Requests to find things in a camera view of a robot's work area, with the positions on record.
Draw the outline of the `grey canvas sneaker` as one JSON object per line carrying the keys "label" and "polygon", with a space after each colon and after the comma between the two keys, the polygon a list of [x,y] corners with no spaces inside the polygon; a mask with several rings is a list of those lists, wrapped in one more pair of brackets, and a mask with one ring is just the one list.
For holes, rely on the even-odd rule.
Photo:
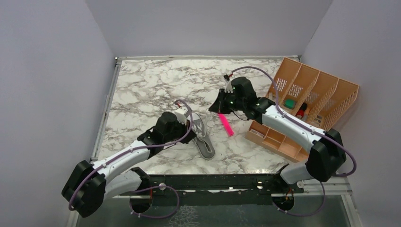
{"label": "grey canvas sneaker", "polygon": [[195,146],[204,159],[212,159],[215,155],[215,149],[207,132],[206,124],[200,115],[195,112],[191,113],[191,117],[192,131],[196,134],[196,137],[193,139]]}

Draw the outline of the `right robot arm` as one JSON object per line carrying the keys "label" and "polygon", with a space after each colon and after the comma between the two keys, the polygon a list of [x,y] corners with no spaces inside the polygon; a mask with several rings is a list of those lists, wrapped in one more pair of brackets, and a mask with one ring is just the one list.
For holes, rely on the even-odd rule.
{"label": "right robot arm", "polygon": [[346,161],[338,131],[316,128],[283,111],[272,100],[258,97],[245,77],[235,78],[226,88],[221,88],[209,111],[218,114],[241,111],[248,119],[284,134],[309,154],[307,160],[279,170],[279,176],[273,179],[273,187],[278,192],[285,192],[302,180],[326,182]]}

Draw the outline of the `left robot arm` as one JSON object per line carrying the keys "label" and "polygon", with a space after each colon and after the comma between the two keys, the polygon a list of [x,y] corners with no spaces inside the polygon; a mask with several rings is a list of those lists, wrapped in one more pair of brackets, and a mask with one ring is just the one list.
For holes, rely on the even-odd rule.
{"label": "left robot arm", "polygon": [[165,147],[187,144],[196,137],[194,113],[185,108],[164,112],[156,124],[139,135],[128,147],[103,160],[76,164],[61,194],[70,211],[86,218],[116,190],[116,182],[129,167],[146,161]]}

